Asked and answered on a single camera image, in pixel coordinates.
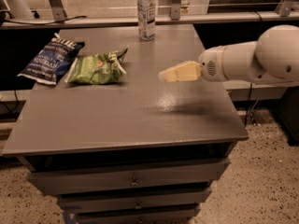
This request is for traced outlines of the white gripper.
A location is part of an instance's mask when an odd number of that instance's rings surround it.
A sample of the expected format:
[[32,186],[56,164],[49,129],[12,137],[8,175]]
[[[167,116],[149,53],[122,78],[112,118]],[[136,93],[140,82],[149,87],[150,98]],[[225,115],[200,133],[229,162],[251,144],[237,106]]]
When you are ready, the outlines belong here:
[[200,64],[195,61],[179,63],[160,72],[158,78],[165,82],[195,81],[202,73],[202,77],[208,81],[227,81],[228,78],[223,72],[222,62],[225,49],[225,46],[206,49],[198,57]]

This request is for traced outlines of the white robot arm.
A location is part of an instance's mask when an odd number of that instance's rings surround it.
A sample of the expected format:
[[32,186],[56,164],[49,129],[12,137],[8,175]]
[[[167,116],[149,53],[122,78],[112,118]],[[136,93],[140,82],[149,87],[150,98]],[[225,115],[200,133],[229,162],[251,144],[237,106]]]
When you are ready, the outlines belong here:
[[255,41],[217,46],[159,73],[164,82],[242,80],[292,87],[299,84],[299,27],[278,25]]

